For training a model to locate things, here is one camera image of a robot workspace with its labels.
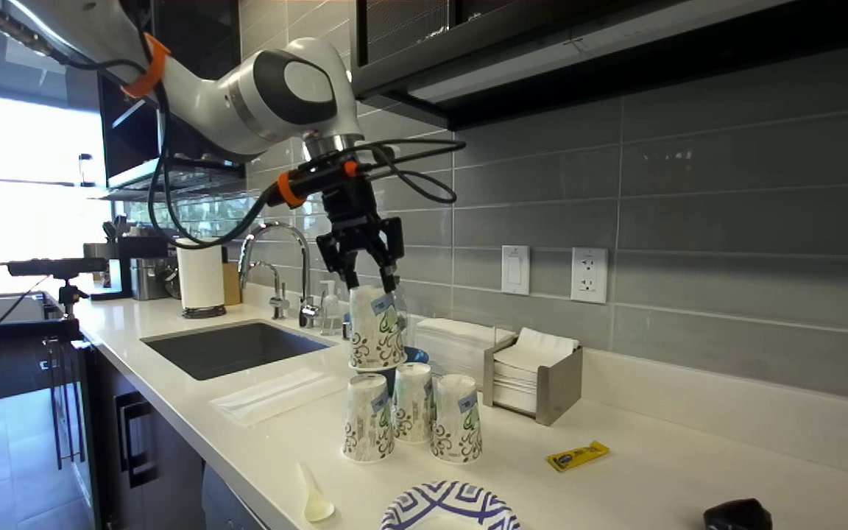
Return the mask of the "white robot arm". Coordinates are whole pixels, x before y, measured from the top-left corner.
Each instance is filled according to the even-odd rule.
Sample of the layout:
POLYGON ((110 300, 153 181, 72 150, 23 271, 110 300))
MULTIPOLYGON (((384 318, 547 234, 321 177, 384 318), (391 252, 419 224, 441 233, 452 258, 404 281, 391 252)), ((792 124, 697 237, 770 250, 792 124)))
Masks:
POLYGON ((306 162, 279 172, 244 224, 262 205, 298 208, 321 194, 334 224, 319 234, 325 265, 357 287, 357 255, 369 252, 384 287, 397 287, 400 221, 378 214, 369 165, 357 159, 363 131, 354 87, 328 40, 298 38, 282 49, 260 49, 220 80, 204 80, 138 30, 119 0, 0 0, 0 31, 63 65, 100 69, 128 97, 153 100, 228 155, 254 159, 300 136, 306 162))

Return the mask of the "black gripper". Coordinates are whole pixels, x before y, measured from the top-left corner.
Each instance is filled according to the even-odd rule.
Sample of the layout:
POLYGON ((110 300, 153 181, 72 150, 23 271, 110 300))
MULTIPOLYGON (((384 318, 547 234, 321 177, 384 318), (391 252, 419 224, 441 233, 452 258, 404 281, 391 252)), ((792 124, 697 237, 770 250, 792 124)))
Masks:
POLYGON ((344 278, 347 287, 360 286, 357 252, 365 250, 391 295, 400 286, 404 227, 397 218, 378 212, 375 187, 365 177, 337 180, 321 190, 329 228, 319 234, 325 265, 344 278))

